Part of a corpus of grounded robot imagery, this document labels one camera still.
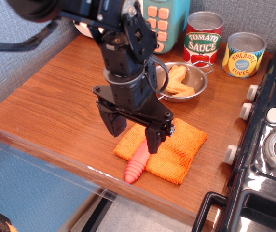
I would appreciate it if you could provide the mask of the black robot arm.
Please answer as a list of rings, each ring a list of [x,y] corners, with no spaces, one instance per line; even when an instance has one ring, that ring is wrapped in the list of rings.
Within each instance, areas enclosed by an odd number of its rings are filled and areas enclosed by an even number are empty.
[[[154,55],[157,35],[141,14],[137,0],[11,0],[25,20],[45,22],[66,18],[85,23],[99,46],[106,86],[93,89],[108,131],[119,136],[131,120],[145,127],[148,150],[155,154],[175,130],[174,114],[157,98]]]

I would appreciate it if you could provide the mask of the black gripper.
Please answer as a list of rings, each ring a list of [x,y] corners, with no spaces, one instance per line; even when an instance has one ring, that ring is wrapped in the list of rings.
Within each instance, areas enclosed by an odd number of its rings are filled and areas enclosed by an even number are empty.
[[[156,62],[149,59],[133,76],[117,76],[107,69],[107,86],[95,86],[100,116],[113,137],[126,128],[127,120],[146,127],[148,151],[156,154],[162,142],[175,131],[173,113],[157,98],[160,92]]]

